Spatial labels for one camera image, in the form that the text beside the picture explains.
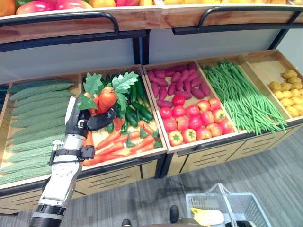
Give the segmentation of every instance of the white wall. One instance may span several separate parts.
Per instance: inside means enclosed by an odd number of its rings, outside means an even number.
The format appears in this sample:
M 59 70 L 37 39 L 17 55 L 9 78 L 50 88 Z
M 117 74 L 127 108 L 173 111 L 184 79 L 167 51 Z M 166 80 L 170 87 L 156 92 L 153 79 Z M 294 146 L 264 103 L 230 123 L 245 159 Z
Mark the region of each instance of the white wall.
M 173 35 L 170 29 L 152 30 L 150 63 L 266 50 L 277 33 L 277 30 L 253 30 Z M 278 47 L 301 71 L 302 43 L 303 30 L 294 30 Z M 133 63 L 131 39 L 0 52 L 0 83 Z

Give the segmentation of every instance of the robotic hand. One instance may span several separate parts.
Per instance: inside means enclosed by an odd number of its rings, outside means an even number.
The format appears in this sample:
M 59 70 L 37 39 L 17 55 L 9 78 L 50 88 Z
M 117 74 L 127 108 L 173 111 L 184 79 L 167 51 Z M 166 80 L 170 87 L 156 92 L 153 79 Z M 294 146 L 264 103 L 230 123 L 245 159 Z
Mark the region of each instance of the robotic hand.
M 108 112 L 91 117 L 88 110 L 79 111 L 80 98 L 71 97 L 65 116 L 65 142 L 54 141 L 50 159 L 52 175 L 33 213 L 30 227 L 59 227 L 64 212 L 71 201 L 76 179 L 82 170 L 82 161 L 93 158 L 93 146 L 83 147 L 88 130 L 94 131 L 109 125 L 116 117 L 110 108 Z

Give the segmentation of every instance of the shoe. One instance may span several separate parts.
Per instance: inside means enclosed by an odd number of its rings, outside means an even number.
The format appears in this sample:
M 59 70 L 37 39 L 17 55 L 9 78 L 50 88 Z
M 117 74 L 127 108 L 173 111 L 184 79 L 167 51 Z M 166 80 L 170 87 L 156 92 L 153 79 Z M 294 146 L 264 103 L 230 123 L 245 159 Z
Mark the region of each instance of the shoe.
M 124 219 L 122 222 L 122 226 L 132 226 L 132 223 L 130 220 Z
M 179 208 L 176 205 L 172 205 L 169 211 L 169 219 L 171 224 L 176 223 L 180 218 Z

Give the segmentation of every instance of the gray carpet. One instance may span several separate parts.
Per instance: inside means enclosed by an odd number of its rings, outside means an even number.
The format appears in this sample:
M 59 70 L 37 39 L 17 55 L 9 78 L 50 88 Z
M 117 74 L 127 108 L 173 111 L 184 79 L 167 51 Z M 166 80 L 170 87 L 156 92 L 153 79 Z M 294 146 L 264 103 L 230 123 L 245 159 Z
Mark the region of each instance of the gray carpet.
M 168 223 L 169 208 L 186 212 L 185 195 L 221 182 L 256 195 L 273 227 L 303 226 L 303 129 L 270 151 L 163 179 L 147 179 L 72 202 L 63 227 L 118 227 Z M 0 217 L 1 227 L 26 227 L 32 211 Z

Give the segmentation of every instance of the shopping basket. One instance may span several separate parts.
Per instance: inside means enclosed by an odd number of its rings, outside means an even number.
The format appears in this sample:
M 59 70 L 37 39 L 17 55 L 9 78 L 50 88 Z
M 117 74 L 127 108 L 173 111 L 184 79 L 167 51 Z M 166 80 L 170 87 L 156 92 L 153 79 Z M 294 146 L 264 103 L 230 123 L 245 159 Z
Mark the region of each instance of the shopping basket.
M 187 217 L 193 218 L 191 207 L 204 210 L 219 210 L 224 216 L 224 222 L 212 227 L 225 227 L 231 222 L 232 227 L 237 227 L 236 221 L 250 221 L 256 227 L 271 227 L 258 200 L 252 193 L 231 193 L 221 183 L 216 183 L 206 193 L 187 194 Z

